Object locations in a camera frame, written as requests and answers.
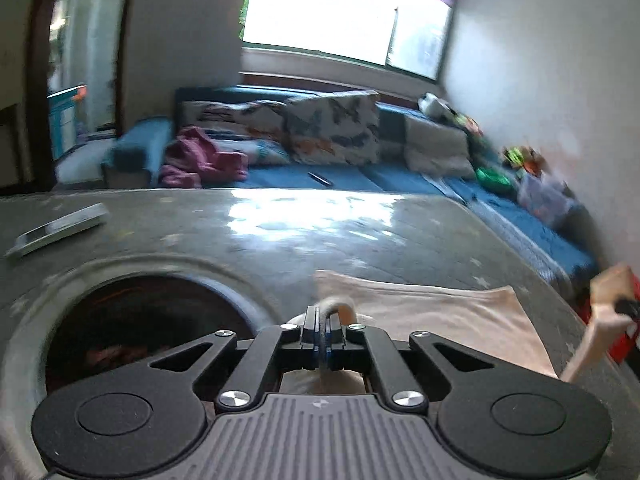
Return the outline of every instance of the white pillow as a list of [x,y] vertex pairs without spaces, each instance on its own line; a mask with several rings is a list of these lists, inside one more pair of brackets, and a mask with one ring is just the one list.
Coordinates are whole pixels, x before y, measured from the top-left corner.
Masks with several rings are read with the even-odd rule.
[[221,152],[244,153],[249,158],[249,166],[283,166],[290,163],[287,152],[273,140],[211,140]]
[[183,125],[207,130],[232,131],[255,139],[286,144],[286,106],[279,101],[251,101],[228,104],[208,101],[182,103]]
[[336,92],[293,97],[287,102],[287,126],[295,159],[302,164],[376,163],[380,158],[374,91]]
[[414,116],[405,116],[404,161],[411,171],[431,176],[475,177],[466,133]]

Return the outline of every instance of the stuffed toy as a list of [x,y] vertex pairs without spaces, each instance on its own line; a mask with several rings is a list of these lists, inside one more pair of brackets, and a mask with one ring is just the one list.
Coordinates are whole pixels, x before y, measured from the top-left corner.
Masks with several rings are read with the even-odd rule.
[[529,146],[515,146],[502,150],[502,163],[514,170],[524,168],[527,173],[540,176],[543,162],[542,156]]

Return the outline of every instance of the red object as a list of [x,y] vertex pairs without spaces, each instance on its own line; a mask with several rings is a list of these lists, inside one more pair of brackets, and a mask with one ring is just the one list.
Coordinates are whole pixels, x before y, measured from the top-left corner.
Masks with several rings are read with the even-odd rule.
[[[634,295],[636,296],[636,300],[640,301],[640,280],[637,276],[634,276]],[[578,316],[580,316],[580,319],[586,324],[589,323],[589,320],[591,319],[590,300],[587,299],[580,307]],[[636,328],[631,335],[629,335],[629,332],[627,331],[627,333],[620,336],[620,339],[613,343],[611,348],[609,348],[609,355],[617,364],[620,364],[625,360],[626,356],[631,352],[631,349],[636,344],[638,336],[640,336],[640,319],[636,321]]]

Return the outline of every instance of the pink cloth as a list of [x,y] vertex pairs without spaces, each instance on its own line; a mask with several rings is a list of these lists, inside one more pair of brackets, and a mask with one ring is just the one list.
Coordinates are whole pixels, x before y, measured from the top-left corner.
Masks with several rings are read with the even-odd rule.
[[167,187],[202,187],[203,182],[246,180],[248,157],[219,152],[202,128],[189,126],[178,133],[164,154],[160,179]]

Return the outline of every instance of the window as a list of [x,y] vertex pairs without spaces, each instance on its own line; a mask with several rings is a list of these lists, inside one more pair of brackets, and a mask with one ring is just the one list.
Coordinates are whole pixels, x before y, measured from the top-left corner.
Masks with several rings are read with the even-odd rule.
[[436,79],[454,0],[244,0],[249,44],[322,52]]

